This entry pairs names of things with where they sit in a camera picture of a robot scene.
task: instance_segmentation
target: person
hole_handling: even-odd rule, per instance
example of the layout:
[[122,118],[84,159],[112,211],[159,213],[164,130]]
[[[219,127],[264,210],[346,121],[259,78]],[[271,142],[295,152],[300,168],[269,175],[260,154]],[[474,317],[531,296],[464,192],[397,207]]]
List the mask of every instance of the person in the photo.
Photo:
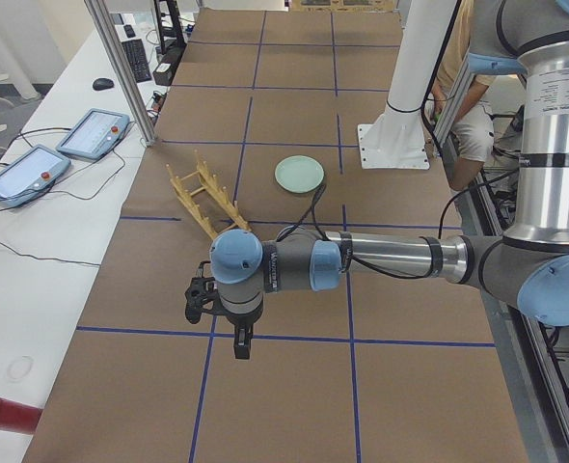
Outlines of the person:
[[[462,1],[433,83],[431,99],[434,99],[435,120],[444,110],[449,91],[466,58],[471,37],[473,9],[474,0]],[[448,179],[449,187],[456,192],[465,189],[471,183],[492,153],[495,142],[493,122],[490,119],[492,109],[483,97],[494,78],[490,75],[477,75],[474,78],[451,127],[460,145],[460,155]]]

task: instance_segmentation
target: sticker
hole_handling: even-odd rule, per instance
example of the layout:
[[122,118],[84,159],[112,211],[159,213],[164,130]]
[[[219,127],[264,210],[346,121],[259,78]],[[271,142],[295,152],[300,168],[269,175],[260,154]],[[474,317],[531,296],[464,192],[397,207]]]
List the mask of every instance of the sticker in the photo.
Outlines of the sticker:
[[525,119],[569,114],[569,68],[532,75],[527,81]]
[[156,72],[166,72],[171,65],[169,63],[162,63],[158,68],[156,68]]

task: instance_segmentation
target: red cylinder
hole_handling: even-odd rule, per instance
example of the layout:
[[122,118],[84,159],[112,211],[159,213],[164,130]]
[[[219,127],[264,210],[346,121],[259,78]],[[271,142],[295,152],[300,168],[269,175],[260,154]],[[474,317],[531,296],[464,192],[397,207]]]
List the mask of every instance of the red cylinder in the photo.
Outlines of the red cylinder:
[[0,397],[1,430],[34,434],[41,414],[42,410],[40,408]]

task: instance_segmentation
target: tablet screen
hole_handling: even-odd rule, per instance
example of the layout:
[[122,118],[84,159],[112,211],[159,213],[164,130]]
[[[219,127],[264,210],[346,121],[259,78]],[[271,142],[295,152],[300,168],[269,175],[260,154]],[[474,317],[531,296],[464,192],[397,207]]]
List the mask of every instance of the tablet screen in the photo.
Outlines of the tablet screen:
[[62,146],[66,150],[94,152],[104,137],[111,132],[111,127],[119,120],[120,117],[117,115],[93,111],[86,120],[73,129],[72,135]]
[[0,198],[12,198],[36,188],[35,180],[61,162],[64,161],[50,152],[35,149],[0,175]]

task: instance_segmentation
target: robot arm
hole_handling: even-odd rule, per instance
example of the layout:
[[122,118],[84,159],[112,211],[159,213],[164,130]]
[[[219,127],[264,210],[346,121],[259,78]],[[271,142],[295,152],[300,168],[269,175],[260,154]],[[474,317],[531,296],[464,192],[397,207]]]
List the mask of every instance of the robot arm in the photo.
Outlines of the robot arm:
[[[413,12],[403,42],[416,30]],[[246,231],[228,231],[210,250],[213,277],[203,275],[202,264],[186,291],[188,320],[225,316],[235,329],[235,357],[248,359],[264,293],[330,289],[346,271],[373,270],[446,278],[484,289],[545,324],[569,325],[569,0],[477,2],[471,50],[480,73],[509,73],[518,57],[528,74],[516,218],[503,237],[298,229],[261,243]]]

